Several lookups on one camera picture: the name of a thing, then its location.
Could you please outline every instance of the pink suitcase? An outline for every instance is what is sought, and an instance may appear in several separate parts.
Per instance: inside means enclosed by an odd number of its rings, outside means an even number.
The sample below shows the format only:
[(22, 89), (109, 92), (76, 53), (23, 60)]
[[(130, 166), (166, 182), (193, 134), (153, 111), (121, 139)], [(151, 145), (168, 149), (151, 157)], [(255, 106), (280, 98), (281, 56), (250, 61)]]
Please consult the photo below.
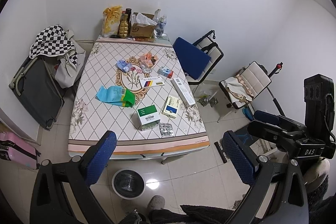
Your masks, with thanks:
[(32, 169), (38, 169), (41, 153), (13, 132), (0, 133), (0, 159), (12, 160)]

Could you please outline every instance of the yellow chip bag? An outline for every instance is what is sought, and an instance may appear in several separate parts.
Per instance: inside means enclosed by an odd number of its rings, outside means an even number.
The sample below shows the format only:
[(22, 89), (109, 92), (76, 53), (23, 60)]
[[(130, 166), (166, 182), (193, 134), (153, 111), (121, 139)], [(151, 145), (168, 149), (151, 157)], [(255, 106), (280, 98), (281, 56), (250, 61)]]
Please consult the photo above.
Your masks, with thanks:
[(103, 28), (101, 34), (103, 37), (110, 37), (118, 34), (120, 18), (123, 12), (122, 5), (108, 7), (103, 11)]

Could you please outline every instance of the tile floor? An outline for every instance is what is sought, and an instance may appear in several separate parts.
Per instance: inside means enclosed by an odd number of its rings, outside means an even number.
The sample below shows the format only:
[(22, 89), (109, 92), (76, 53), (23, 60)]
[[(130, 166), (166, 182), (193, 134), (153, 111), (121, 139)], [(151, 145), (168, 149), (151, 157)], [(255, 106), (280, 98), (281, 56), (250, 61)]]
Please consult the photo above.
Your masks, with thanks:
[[(217, 89), (215, 85), (203, 85), (203, 89)], [(248, 190), (236, 173), (231, 161), (223, 164), (213, 143), (219, 141), (223, 132), (237, 130), (248, 123), (241, 111), (227, 115), (217, 123), (218, 117), (226, 109), (226, 98), (219, 91), (216, 95), (219, 103), (214, 108), (199, 105), (211, 146), (191, 153), (182, 159), (162, 165), (160, 160), (112, 161), (104, 169), (99, 181), (91, 186), (91, 190), (108, 216), (115, 222), (123, 217), (120, 201), (111, 186), (111, 179), (117, 170), (132, 168), (149, 181), (144, 194), (134, 200), (139, 211), (143, 211), (153, 195), (159, 194), (166, 199), (166, 209), (183, 213), (179, 205), (205, 205), (220, 208), (232, 208), (235, 200), (241, 199)], [(57, 124), (51, 131), (44, 131), (42, 145), (36, 148), (42, 153), (40, 161), (50, 159), (53, 163), (69, 161), (67, 151), (70, 115), (73, 97), (65, 98), (65, 104)], [(261, 153), (258, 143), (252, 147), (255, 153)], [(0, 188), (9, 204), (23, 221), (29, 223), (30, 200), (37, 170), (24, 169), (10, 161), (0, 160)], [(86, 223), (79, 206), (71, 192), (70, 185), (65, 183), (68, 199), (78, 220)], [(257, 216), (262, 217), (272, 197), (274, 185), (271, 185), (266, 199)]]

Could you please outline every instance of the green plastic bag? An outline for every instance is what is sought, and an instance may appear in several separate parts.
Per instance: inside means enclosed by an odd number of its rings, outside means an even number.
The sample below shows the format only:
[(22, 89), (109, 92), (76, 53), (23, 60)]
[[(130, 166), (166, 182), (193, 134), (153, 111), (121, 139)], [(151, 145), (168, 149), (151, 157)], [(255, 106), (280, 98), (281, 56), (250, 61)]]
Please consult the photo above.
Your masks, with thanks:
[(135, 95), (122, 86), (113, 85), (108, 89), (103, 86), (97, 92), (99, 101), (116, 106), (132, 107), (135, 104)]

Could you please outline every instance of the gold bottle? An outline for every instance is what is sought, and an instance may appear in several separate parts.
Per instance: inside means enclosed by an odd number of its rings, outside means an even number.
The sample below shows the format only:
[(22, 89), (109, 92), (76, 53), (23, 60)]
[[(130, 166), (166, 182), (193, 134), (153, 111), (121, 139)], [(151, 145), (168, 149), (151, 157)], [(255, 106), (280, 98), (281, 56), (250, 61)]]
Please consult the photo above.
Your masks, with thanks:
[(127, 34), (128, 34), (128, 15), (127, 14), (123, 14), (122, 20), (120, 22), (120, 26), (119, 26), (119, 36), (121, 38), (126, 38)]

